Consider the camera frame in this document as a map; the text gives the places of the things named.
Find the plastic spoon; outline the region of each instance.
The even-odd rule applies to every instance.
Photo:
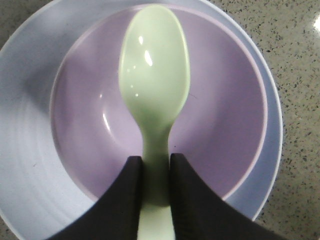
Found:
[[[168,8],[149,5],[133,17],[120,53],[119,87],[143,138],[138,239],[173,240],[168,137],[189,93],[190,64],[182,26]]]

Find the light blue plate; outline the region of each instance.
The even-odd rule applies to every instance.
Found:
[[[66,173],[52,139],[50,92],[63,57],[96,21],[146,3],[181,5],[215,18],[255,59],[267,94],[266,138],[252,172],[226,201],[252,219],[266,202],[281,155],[280,102],[266,62],[237,23],[204,0],[54,0],[0,52],[0,214],[21,240],[49,237],[93,204]]]

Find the speckled countertop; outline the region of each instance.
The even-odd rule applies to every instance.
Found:
[[[0,46],[50,0],[0,0]],[[273,190],[257,223],[289,240],[320,237],[319,0],[212,0],[252,37],[280,95],[284,143]],[[16,240],[0,221],[0,240]]]

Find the plate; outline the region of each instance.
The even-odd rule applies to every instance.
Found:
[[[0,211],[20,239],[44,239],[93,204],[68,176],[55,150],[50,92],[59,65],[81,34],[111,14],[146,3],[150,1],[54,0],[30,17],[1,50]],[[215,18],[242,41],[259,68],[268,105],[265,141],[246,181],[226,200],[255,218],[274,183],[282,145],[279,98],[268,66],[239,25],[209,2],[157,3],[185,6]]]
[[[52,129],[74,182],[97,200],[128,156],[142,156],[140,130],[118,84],[121,46],[136,5],[86,31],[67,53],[52,94]],[[253,169],[265,139],[267,99],[257,65],[228,28],[190,8],[178,17],[190,58],[191,86],[169,136],[199,176],[227,198]]]

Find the bowl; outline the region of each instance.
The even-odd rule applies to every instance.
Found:
[[[113,14],[87,30],[58,70],[51,94],[54,143],[66,171],[91,199],[115,180],[128,156],[142,155],[142,137],[118,86],[122,39],[145,5]],[[188,44],[191,86],[169,137],[223,199],[244,182],[260,155],[267,98],[259,69],[226,26],[196,10],[166,5]]]

